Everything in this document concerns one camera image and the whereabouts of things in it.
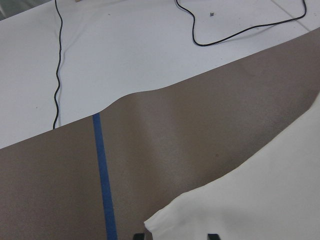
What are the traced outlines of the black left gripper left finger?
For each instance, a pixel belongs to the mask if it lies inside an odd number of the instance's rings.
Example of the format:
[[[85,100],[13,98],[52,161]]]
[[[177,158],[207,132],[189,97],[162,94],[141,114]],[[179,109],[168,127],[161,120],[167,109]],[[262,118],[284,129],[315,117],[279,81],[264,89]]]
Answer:
[[[144,233],[135,233],[133,235],[133,240],[145,240],[145,234]]]

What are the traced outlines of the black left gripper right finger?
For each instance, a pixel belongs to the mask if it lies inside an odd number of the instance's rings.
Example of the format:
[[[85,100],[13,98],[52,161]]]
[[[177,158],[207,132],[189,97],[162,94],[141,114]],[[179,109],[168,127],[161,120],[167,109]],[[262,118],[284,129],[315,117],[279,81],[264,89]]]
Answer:
[[[220,236],[217,233],[208,233],[207,240],[220,240]]]

